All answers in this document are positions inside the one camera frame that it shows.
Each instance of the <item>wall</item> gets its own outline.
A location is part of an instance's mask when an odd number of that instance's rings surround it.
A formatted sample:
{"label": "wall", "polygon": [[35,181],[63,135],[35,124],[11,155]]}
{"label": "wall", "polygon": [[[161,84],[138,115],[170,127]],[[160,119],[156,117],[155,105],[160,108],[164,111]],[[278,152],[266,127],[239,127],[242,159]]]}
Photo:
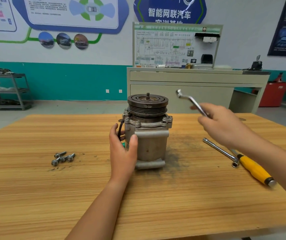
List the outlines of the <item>wall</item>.
{"label": "wall", "polygon": [[[132,21],[134,0],[129,16],[117,35],[103,34],[97,44],[69,50],[57,44],[43,48],[37,41],[23,44],[0,43],[0,67],[26,73],[36,99],[125,100],[126,67],[132,64]],[[206,0],[204,24],[223,24],[216,64],[235,69],[250,67],[261,55],[263,68],[276,77],[286,71],[286,57],[267,57],[285,0]],[[27,24],[13,8],[18,27]],[[32,30],[31,37],[40,31]],[[58,32],[50,32],[54,37]],[[76,33],[68,33],[71,38]],[[97,34],[85,34],[95,40]]]}

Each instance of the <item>yellow screwdriver handle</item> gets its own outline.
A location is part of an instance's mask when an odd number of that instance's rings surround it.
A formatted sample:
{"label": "yellow screwdriver handle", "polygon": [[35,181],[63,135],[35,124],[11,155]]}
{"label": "yellow screwdriver handle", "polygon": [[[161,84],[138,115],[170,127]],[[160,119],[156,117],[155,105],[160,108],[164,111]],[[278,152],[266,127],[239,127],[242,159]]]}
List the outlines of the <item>yellow screwdriver handle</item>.
{"label": "yellow screwdriver handle", "polygon": [[247,156],[242,156],[240,158],[240,161],[242,163],[242,165],[249,170],[249,172],[251,173],[251,175],[256,178],[257,180],[259,180],[260,182],[262,182],[265,185],[269,185],[269,183],[271,181],[273,181],[273,183],[275,183],[276,181],[274,181],[274,179],[271,177],[271,175],[269,175],[268,172],[265,171],[265,169],[263,169],[263,167],[259,164],[257,164],[255,161],[253,161],[252,159],[250,159]]}

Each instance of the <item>green line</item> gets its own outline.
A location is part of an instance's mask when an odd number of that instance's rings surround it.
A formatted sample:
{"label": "green line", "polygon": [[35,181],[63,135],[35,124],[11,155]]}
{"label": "green line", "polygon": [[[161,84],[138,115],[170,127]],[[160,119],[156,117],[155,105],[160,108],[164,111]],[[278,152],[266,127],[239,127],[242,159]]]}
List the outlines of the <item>green line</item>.
{"label": "green line", "polygon": [[15,44],[24,44],[30,37],[32,28],[28,28],[27,35],[22,41],[8,41],[8,40],[0,40],[0,43],[15,43]]}
{"label": "green line", "polygon": [[204,13],[204,8],[203,8],[203,3],[202,3],[202,0],[200,0],[200,4],[201,4],[201,9],[202,9],[202,12],[201,12],[201,15],[199,16],[199,18],[197,19],[196,23],[197,24],[199,22],[199,20],[201,19],[203,13]]}
{"label": "green line", "polygon": [[138,10],[138,13],[139,13],[140,16],[141,16],[142,21],[145,22],[145,21],[144,21],[144,18],[143,18],[143,15],[142,15],[142,13],[141,13],[141,10],[140,10],[140,8],[139,8],[139,6],[140,6],[140,4],[141,4],[141,1],[142,1],[142,0],[139,0],[138,3],[137,3],[137,10]]}
{"label": "green line", "polygon": [[[30,38],[30,34],[31,34],[31,31],[32,31],[32,28],[29,27],[28,28],[28,31],[27,31],[27,34],[26,34],[26,37],[24,40],[22,41],[8,41],[8,40],[0,40],[0,43],[14,43],[14,44],[24,44],[26,43],[27,41],[39,41],[38,38]],[[101,39],[101,36],[102,36],[102,33],[99,33],[96,40],[89,40],[88,43],[89,44],[97,44],[100,39]]]}

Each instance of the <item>black cable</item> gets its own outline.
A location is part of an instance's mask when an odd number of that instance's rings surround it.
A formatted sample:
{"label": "black cable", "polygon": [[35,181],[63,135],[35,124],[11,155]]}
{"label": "black cable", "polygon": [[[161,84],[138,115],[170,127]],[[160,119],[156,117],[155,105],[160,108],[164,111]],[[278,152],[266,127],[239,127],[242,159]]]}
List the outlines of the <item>black cable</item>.
{"label": "black cable", "polygon": [[119,127],[119,132],[117,133],[117,137],[121,141],[121,130],[122,130],[122,125],[124,124],[124,119],[122,119],[120,127]]}

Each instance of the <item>forearm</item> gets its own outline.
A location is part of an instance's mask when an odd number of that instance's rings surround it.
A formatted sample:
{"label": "forearm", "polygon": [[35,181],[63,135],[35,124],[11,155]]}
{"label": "forearm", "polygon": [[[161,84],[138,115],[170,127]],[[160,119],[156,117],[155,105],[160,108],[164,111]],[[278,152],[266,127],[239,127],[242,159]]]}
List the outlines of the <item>forearm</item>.
{"label": "forearm", "polygon": [[260,164],[286,190],[286,150],[255,135],[239,151]]}
{"label": "forearm", "polygon": [[110,180],[65,240],[112,238],[126,182]]}

